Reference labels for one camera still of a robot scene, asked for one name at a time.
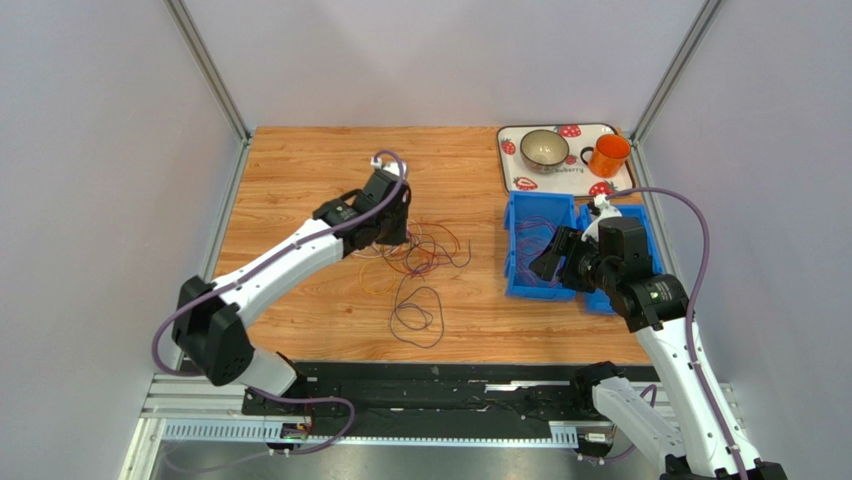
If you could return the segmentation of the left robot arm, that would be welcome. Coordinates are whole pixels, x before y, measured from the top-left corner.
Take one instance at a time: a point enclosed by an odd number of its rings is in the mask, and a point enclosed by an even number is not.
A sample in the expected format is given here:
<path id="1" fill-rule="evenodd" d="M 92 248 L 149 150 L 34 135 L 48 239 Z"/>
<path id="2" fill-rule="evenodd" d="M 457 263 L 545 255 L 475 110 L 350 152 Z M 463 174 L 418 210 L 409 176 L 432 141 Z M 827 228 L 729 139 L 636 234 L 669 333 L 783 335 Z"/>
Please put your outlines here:
<path id="1" fill-rule="evenodd" d="M 184 282 L 166 322 L 175 345 L 215 386 L 286 392 L 298 374 L 281 354 L 254 346 L 247 329 L 284 294 L 319 270 L 374 244 L 407 239 L 410 187 L 403 165 L 374 170 L 367 184 L 325 202 L 287 239 L 254 261 L 206 282 Z"/>

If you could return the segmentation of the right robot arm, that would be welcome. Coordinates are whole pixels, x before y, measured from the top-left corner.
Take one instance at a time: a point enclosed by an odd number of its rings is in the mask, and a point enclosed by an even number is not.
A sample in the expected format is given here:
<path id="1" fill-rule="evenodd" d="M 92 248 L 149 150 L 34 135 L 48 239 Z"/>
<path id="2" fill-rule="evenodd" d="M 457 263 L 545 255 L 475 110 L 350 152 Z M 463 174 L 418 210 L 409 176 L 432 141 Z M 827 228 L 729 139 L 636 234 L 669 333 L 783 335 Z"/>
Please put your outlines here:
<path id="1" fill-rule="evenodd" d="M 653 270 L 647 234 L 633 217 L 598 222 L 597 235 L 556 228 L 531 271 L 577 292 L 602 290 L 650 358 L 675 419 L 644 400 L 610 362 L 576 376 L 580 407 L 614 423 L 662 479 L 783 479 L 747 438 L 706 356 L 681 281 Z"/>

